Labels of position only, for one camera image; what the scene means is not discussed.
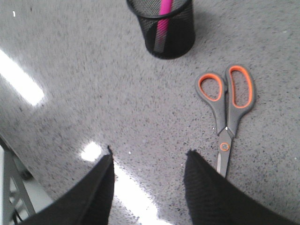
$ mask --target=scissor pivot screw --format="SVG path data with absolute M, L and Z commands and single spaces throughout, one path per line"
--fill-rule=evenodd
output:
M 222 144 L 220 144 L 220 149 L 222 151 L 228 151 L 229 150 L 229 144 L 228 143 L 222 143 Z

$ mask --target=pink marker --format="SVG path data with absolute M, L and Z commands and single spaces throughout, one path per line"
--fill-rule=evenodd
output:
M 161 0 L 160 15 L 165 15 L 171 12 L 173 0 Z M 162 53 L 165 48 L 165 40 L 168 31 L 169 19 L 162 19 L 157 23 L 156 38 L 154 51 Z

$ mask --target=gray scissor handle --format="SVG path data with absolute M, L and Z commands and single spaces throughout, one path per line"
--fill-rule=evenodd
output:
M 248 84 L 248 102 L 243 106 L 238 106 L 235 102 L 234 93 L 234 80 L 232 76 L 233 71 L 241 72 Z M 238 130 L 238 125 L 241 117 L 248 113 L 254 106 L 255 103 L 255 86 L 250 72 L 241 65 L 230 65 L 225 72 L 225 76 L 228 84 L 229 92 L 229 103 L 228 103 L 228 114 L 227 114 L 227 126 L 235 137 Z
M 216 99 L 210 98 L 202 89 L 201 84 L 206 79 L 213 79 L 217 81 L 219 85 L 219 95 Z M 206 72 L 199 75 L 195 81 L 195 88 L 198 95 L 207 102 L 214 113 L 217 125 L 217 135 L 226 127 L 226 107 L 225 107 L 225 93 L 227 86 L 224 83 L 223 78 L 213 72 Z

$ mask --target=granite surface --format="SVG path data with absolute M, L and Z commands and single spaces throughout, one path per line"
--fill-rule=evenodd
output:
M 81 158 L 95 142 L 102 154 L 111 146 L 158 218 L 190 225 L 185 154 L 197 149 L 216 166 L 218 146 L 213 113 L 194 81 L 241 63 L 255 80 L 257 101 L 240 122 L 227 178 L 300 223 L 298 0 L 194 0 L 196 41 L 175 60 L 146 51 L 124 0 L 0 5 L 0 49 L 45 94 L 32 106 L 0 76 L 0 134 L 52 198 L 96 163 Z M 138 216 L 115 199 L 110 224 L 138 224 Z

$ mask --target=black mesh pen cup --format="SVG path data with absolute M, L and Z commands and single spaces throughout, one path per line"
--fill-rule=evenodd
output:
M 187 53 L 195 42 L 192 0 L 127 0 L 147 50 L 162 59 Z

